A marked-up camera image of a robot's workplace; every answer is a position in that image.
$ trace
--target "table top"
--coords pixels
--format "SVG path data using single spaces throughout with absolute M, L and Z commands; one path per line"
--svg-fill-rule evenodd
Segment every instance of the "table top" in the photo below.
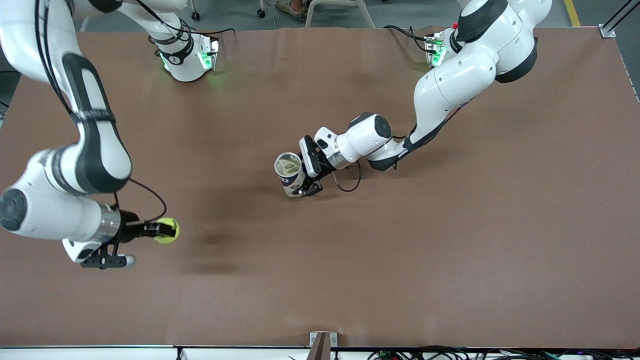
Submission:
M 133 176 L 181 224 L 134 240 L 127 270 L 82 269 L 57 241 L 0 233 L 0 345 L 630 348 L 640 338 L 640 122 L 613 40 L 538 29 L 526 77 L 493 84 L 396 171 L 353 193 L 287 198 L 273 161 L 363 111 L 415 123 L 424 53 L 384 29 L 239 31 L 215 73 L 174 81 L 143 33 L 82 33 Z M 51 89 L 22 78 L 0 184 L 77 140 Z M 338 173 L 347 187 L 355 169 Z M 122 208 L 157 200 L 134 185 Z

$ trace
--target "robotic arm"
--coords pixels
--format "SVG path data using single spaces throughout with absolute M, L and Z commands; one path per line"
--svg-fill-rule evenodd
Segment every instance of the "robotic arm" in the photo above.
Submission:
M 551 9 L 552 0 L 471 0 L 458 24 L 425 39 L 432 69 L 415 86 L 416 125 L 400 142 L 381 115 L 363 113 L 337 135 L 322 127 L 303 137 L 300 153 L 282 154 L 275 170 L 290 197 L 322 190 L 320 179 L 361 157 L 379 171 L 394 167 L 426 145 L 459 108 L 489 87 L 525 76 L 536 61 L 533 29 Z
M 174 12 L 186 0 L 149 3 L 158 12 Z M 51 82 L 79 132 L 78 142 L 42 150 L 29 160 L 0 197 L 1 225 L 14 234 L 61 240 L 72 261 L 102 269 L 135 264 L 132 255 L 117 254 L 119 243 L 140 236 L 166 243 L 179 232 L 175 221 L 142 222 L 134 213 L 89 198 L 122 189 L 131 175 L 131 159 L 100 77 L 78 47 L 73 19 L 115 10 L 149 32 L 174 78 L 192 81 L 212 69 L 217 44 L 192 35 L 173 13 L 159 16 L 183 31 L 121 0 L 0 0 L 0 41 L 8 61 L 29 78 Z

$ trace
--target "white chair base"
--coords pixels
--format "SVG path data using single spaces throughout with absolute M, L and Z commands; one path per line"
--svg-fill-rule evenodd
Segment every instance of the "white chair base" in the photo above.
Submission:
M 364 0 L 313 0 L 309 4 L 309 11 L 307 12 L 307 23 L 305 24 L 306 28 L 311 27 L 311 19 L 314 16 L 314 10 L 316 9 L 316 5 L 319 4 L 358 6 L 360 8 L 360 11 L 362 12 L 362 16 L 364 16 L 364 19 L 367 21 L 369 27 L 372 29 L 376 27 L 373 24 L 371 15 L 369 15 L 369 11 L 367 11 L 367 5 L 364 3 Z

